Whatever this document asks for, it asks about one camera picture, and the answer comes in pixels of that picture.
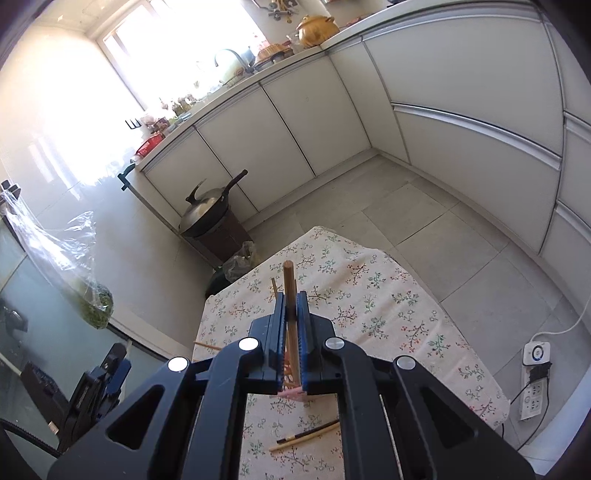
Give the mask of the dark brown waste bin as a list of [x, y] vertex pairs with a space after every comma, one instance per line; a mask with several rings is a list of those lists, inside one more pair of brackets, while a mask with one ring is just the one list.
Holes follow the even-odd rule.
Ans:
[[212, 267], [221, 266], [242, 248], [243, 243], [252, 241], [249, 232], [231, 210], [228, 210], [221, 221], [208, 231], [202, 230], [200, 235], [197, 235], [197, 231], [193, 229], [192, 232], [183, 233], [182, 237], [197, 249]]

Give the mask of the woven basket on counter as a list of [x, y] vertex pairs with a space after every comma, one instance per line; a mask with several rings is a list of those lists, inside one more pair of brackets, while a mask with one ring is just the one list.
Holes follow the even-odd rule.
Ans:
[[293, 53], [293, 50], [290, 47], [280, 44], [280, 43], [273, 43], [273, 44], [267, 45], [263, 49], [259, 50], [259, 52], [257, 52], [256, 62], [260, 63], [260, 62], [266, 61], [266, 60], [270, 59], [271, 57], [276, 56], [277, 54], [283, 54], [283, 55], [290, 56], [292, 53]]

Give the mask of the bag of green vegetables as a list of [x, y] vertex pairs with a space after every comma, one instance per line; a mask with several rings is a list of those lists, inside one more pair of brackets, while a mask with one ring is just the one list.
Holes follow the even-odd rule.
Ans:
[[1, 216], [43, 277], [95, 329], [107, 327], [114, 300], [95, 276], [96, 227], [94, 213], [85, 211], [61, 230], [48, 231], [20, 198], [21, 188], [1, 183]]

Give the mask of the white power strip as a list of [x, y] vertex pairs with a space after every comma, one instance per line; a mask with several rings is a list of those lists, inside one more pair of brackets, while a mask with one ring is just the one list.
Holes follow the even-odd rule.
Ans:
[[551, 345], [549, 342], [534, 340], [527, 343], [522, 357], [522, 383], [520, 395], [520, 420], [525, 421], [542, 414], [547, 393], [547, 379], [550, 368]]

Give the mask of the floral tablecloth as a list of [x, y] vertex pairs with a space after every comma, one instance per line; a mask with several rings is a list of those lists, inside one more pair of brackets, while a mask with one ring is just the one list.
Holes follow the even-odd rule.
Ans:
[[[273, 287], [283, 291], [283, 262], [294, 262], [297, 288], [311, 313], [332, 321], [335, 333], [369, 355], [408, 354], [490, 427], [509, 415], [510, 402], [493, 375], [439, 303], [386, 252], [315, 226], [204, 304], [197, 341], [224, 347], [242, 339], [252, 320], [273, 313]], [[216, 351], [193, 347], [193, 359]], [[247, 398], [238, 474], [242, 479], [341, 479], [341, 432], [270, 453], [276, 440], [338, 416], [335, 397], [294, 401]]]

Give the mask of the pink perforated utensil basket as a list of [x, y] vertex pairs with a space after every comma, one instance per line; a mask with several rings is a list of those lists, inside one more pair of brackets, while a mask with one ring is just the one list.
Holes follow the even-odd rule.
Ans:
[[303, 387], [301, 387], [300, 381], [297, 379], [297, 375], [294, 374], [294, 370], [291, 368], [290, 361], [286, 361], [283, 365], [283, 389], [277, 393], [281, 398], [288, 400], [304, 402], [307, 399]]

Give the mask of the yellow ceramic pot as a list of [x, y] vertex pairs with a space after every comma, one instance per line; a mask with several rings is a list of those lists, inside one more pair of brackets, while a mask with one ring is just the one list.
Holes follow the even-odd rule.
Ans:
[[321, 45], [339, 34], [339, 26], [335, 19], [327, 16], [304, 16], [297, 25], [297, 37], [304, 48]]

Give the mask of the red basket on counter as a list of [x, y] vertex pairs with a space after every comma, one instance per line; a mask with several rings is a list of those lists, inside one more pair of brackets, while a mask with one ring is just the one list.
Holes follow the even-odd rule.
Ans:
[[163, 140], [164, 140], [164, 136], [162, 134], [154, 134], [154, 135], [150, 136], [136, 150], [135, 155], [140, 158], [145, 158]]

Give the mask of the white kitchen cabinets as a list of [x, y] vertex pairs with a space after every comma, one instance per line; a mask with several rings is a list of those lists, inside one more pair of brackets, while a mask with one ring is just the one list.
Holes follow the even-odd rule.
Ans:
[[235, 176], [256, 225], [381, 153], [590, 293], [590, 46], [562, 1], [408, 1], [257, 73], [139, 163], [169, 218]]

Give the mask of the black wok with lid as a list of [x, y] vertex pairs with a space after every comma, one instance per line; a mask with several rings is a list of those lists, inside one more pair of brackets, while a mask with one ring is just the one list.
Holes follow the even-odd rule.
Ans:
[[211, 231], [228, 213], [229, 191], [247, 174], [249, 171], [243, 169], [224, 188], [214, 188], [197, 196], [197, 190], [205, 182], [201, 180], [185, 198], [189, 207], [181, 217], [179, 233], [187, 238], [198, 238]]

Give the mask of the clear plastic bag on floor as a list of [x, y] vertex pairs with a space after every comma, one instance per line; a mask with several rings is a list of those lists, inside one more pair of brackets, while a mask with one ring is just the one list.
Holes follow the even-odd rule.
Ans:
[[257, 265], [259, 265], [259, 256], [256, 244], [253, 241], [245, 241], [242, 247], [222, 264], [222, 272], [225, 279], [233, 283]]

